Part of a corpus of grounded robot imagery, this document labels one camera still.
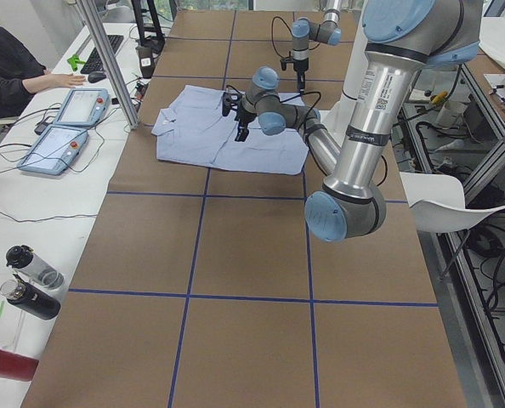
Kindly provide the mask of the person's hand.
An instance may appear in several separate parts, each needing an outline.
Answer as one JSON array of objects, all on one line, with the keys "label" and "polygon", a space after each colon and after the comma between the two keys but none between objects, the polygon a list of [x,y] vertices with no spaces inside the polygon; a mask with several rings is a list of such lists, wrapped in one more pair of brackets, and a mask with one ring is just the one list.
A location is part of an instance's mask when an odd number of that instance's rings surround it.
[{"label": "person's hand", "polygon": [[87,78],[74,74],[47,74],[43,76],[49,88],[74,88],[82,86]]}]

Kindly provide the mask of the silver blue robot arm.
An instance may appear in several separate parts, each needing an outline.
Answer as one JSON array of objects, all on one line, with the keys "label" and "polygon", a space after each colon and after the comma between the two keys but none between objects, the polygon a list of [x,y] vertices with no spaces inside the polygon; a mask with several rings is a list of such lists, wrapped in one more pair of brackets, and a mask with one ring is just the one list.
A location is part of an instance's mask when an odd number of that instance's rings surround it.
[{"label": "silver blue robot arm", "polygon": [[291,64],[297,76],[297,91],[303,93],[306,85],[306,71],[309,69],[309,43],[324,43],[335,46],[339,43],[342,31],[339,28],[342,1],[326,2],[324,20],[315,23],[307,18],[299,18],[292,23],[292,51],[281,59],[281,68]]},{"label": "silver blue robot arm", "polygon": [[367,67],[341,144],[316,109],[288,105],[277,93],[279,76],[260,67],[235,101],[237,140],[257,120],[266,135],[297,130],[326,173],[322,189],[305,203],[305,219],[323,241],[341,241],[376,231],[386,215],[372,180],[415,74],[425,67],[455,65],[479,48],[481,1],[369,1],[360,25]]}]

